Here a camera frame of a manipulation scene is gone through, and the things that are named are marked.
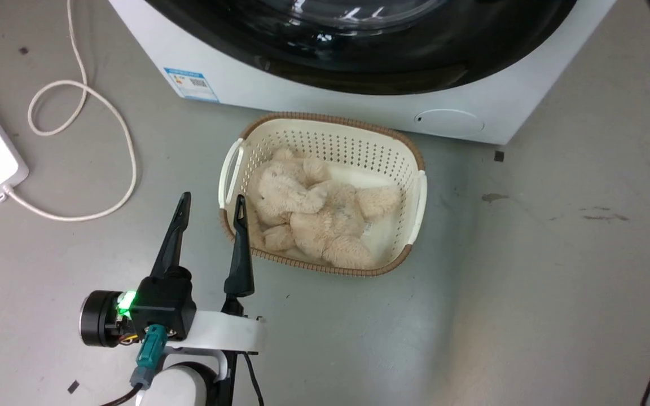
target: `qr code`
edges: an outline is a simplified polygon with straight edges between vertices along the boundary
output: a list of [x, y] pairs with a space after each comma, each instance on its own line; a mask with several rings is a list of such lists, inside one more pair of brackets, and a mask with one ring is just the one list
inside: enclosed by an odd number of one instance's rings
[[207, 87], [207, 83], [204, 82], [202, 79], [191, 79], [190, 82], [192, 82], [192, 85], [195, 86], [202, 86], [202, 87]]

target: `gray floor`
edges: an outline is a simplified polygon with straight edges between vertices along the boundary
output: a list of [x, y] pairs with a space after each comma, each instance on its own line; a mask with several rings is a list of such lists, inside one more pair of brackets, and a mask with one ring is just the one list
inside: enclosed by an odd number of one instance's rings
[[[199, 307], [219, 308], [231, 247], [217, 175], [261, 114], [175, 97], [108, 2], [75, 3], [90, 78], [131, 127], [141, 182], [123, 210], [85, 224], [0, 205], [0, 404], [91, 405], [127, 390], [135, 350], [83, 346], [77, 312], [91, 290], [136, 287], [185, 190], [194, 202], [183, 264]], [[0, 0], [0, 121], [31, 166], [19, 190], [69, 215], [114, 203], [129, 181], [120, 129], [96, 100], [60, 137], [28, 129], [34, 92], [77, 75], [64, 0]], [[59, 125], [77, 98], [52, 92], [41, 125]], [[650, 373], [645, 2], [617, 3], [503, 164], [492, 147], [413, 139], [429, 203], [402, 267], [363, 280], [255, 260], [245, 306], [268, 319], [254, 360], [266, 403], [637, 403]], [[245, 374], [235, 404], [255, 404]]]

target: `laundry basket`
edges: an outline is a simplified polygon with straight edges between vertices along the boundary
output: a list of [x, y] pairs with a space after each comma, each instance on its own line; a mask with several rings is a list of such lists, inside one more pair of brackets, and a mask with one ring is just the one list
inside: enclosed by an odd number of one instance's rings
[[[252, 254], [294, 267], [336, 275], [382, 275], [402, 264], [410, 253], [423, 221], [427, 197], [425, 164], [417, 147], [392, 129], [346, 118], [307, 113], [272, 113], [243, 131], [230, 147], [219, 178], [219, 214], [225, 233], [234, 239], [232, 214], [240, 193], [246, 195], [250, 175], [282, 147], [328, 162], [335, 180], [356, 187], [396, 184], [402, 203], [389, 218], [366, 225], [362, 240], [377, 259], [374, 270], [333, 267], [312, 262], [296, 250], [253, 248]], [[250, 227], [255, 218], [249, 206]]]

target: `green light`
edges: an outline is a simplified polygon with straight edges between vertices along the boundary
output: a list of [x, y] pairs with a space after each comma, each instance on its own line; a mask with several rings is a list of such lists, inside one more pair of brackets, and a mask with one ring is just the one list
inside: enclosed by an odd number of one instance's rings
[[137, 296], [136, 290], [128, 290], [122, 300], [117, 305], [119, 309], [119, 314], [129, 313], [129, 308], [132, 306], [132, 301], [134, 301], [135, 296]]

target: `teal connector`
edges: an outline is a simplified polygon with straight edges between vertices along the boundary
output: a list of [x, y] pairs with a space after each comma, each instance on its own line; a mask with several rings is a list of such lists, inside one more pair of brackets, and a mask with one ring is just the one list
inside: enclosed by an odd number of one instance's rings
[[142, 347], [137, 354], [137, 366], [157, 369], [167, 343], [167, 329], [160, 324], [152, 324], [144, 335]]

